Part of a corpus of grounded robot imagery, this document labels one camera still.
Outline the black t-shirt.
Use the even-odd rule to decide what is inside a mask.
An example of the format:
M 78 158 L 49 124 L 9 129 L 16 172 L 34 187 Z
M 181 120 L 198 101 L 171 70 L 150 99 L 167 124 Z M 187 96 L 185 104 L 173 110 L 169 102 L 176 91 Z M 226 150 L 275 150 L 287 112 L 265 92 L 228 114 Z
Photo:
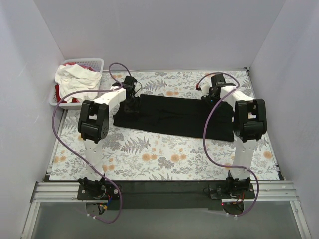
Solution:
M 113 116 L 114 126 L 147 132 L 234 142 L 233 108 L 222 102 L 213 113 L 207 134 L 204 125 L 212 107 L 199 99 L 155 95 L 139 96 L 139 111 L 124 112 L 124 105 Z

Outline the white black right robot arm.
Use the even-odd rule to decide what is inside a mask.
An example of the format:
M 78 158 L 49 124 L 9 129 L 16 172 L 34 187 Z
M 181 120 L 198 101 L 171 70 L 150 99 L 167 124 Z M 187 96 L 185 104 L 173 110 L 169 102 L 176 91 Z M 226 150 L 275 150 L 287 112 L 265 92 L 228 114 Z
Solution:
M 211 199 L 231 198 L 236 202 L 245 196 L 258 194 L 254 192 L 250 183 L 253 151 L 257 142 L 267 131 L 266 105 L 263 99 L 252 98 L 239 90 L 240 83 L 237 79 L 226 82 L 227 73 L 209 73 L 210 83 L 196 84 L 196 89 L 201 91 L 202 99 L 213 106 L 204 125 L 203 134 L 207 134 L 208 123 L 222 102 L 227 102 L 234 110 L 233 132 L 235 135 L 235 158 L 228 167 L 228 176 L 225 181 L 208 187 Z

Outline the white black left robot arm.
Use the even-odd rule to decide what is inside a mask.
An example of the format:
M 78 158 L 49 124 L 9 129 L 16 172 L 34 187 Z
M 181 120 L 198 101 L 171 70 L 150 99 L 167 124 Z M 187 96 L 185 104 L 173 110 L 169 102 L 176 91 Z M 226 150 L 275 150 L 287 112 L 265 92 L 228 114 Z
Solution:
M 91 198 L 107 199 L 118 196 L 118 190 L 103 178 L 102 145 L 109 132 L 110 110 L 120 103 L 132 107 L 137 102 L 137 83 L 134 77 L 126 76 L 124 82 L 114 83 L 109 92 L 82 103 L 78 131 L 84 140 L 88 166 L 83 178 L 78 182 L 83 187 L 83 192 Z

